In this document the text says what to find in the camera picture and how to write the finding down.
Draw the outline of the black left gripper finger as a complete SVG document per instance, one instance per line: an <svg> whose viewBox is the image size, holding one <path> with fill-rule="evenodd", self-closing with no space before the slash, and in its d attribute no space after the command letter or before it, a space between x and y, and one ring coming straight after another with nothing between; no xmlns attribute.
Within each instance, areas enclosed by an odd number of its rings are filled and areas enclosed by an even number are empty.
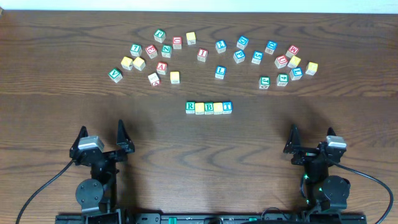
<svg viewBox="0 0 398 224"><path fill-rule="evenodd" d="M116 144L125 152L125 153L133 153L135 152L135 146L129 137L123 121L120 119L118 121L118 135Z"/></svg>
<svg viewBox="0 0 398 224"><path fill-rule="evenodd" d="M75 142L72 144L69 150L70 157L75 157L75 154L79 151L78 144L80 142L80 139L85 137L88 137L88 131L85 126L82 126L78 136L75 139Z"/></svg>

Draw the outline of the green R letter block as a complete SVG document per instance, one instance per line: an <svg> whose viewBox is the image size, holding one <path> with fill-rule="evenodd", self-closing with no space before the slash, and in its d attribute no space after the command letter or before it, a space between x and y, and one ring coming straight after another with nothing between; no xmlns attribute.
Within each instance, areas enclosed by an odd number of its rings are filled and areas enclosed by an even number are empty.
<svg viewBox="0 0 398 224"><path fill-rule="evenodd" d="M186 114L195 114L195 102L188 101L185 103L185 112Z"/></svg>

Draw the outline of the blue T letter block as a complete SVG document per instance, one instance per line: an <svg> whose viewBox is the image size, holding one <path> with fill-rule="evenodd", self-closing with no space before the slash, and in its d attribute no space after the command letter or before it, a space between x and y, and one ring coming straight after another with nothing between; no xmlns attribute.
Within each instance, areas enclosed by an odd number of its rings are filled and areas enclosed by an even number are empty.
<svg viewBox="0 0 398 224"><path fill-rule="evenodd" d="M223 105L223 114L231 114L233 111L233 104L231 101L222 102Z"/></svg>

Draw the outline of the yellow O letter block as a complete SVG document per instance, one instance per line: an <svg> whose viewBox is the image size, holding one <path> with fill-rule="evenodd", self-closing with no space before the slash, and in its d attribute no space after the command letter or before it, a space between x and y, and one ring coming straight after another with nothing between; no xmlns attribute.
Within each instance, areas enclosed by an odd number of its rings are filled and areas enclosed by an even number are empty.
<svg viewBox="0 0 398 224"><path fill-rule="evenodd" d="M195 103L195 114L197 114L197 115L205 114L205 104L204 103Z"/></svg>

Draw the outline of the green B letter block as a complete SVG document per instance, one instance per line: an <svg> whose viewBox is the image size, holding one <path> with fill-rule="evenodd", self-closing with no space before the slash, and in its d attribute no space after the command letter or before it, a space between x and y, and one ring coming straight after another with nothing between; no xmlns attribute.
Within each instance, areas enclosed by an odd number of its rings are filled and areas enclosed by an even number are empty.
<svg viewBox="0 0 398 224"><path fill-rule="evenodd" d="M214 114L214 104L213 102L204 103L205 114Z"/></svg>

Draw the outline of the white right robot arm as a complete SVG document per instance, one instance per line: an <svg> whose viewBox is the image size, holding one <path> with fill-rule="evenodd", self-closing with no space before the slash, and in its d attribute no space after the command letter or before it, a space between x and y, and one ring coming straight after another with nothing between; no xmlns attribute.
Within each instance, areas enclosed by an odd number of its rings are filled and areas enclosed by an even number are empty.
<svg viewBox="0 0 398 224"><path fill-rule="evenodd" d="M296 125L292 125L283 153L292 154L291 164L303 166L300 190L307 201L308 210L302 212L304 222L315 222L315 216L340 216L347 208L351 187L348 179L330 175L329 168L340 162L346 152L346 141L337 136L333 128L326 133L326 140L317 147L304 147Z"/></svg>

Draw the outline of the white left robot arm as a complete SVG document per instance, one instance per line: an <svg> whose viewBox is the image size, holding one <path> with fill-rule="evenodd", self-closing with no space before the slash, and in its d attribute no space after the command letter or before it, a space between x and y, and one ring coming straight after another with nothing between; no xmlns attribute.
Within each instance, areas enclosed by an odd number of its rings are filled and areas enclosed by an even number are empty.
<svg viewBox="0 0 398 224"><path fill-rule="evenodd" d="M104 151L99 136L90 136L85 126L70 149L70 158L77 166L91 168L89 179L76 188L75 197L81 206L83 223L131 223L131 215L117 203L118 162L127 160L127 155L135 152L134 143L129 137L123 121L118 121L118 134L115 151Z"/></svg>

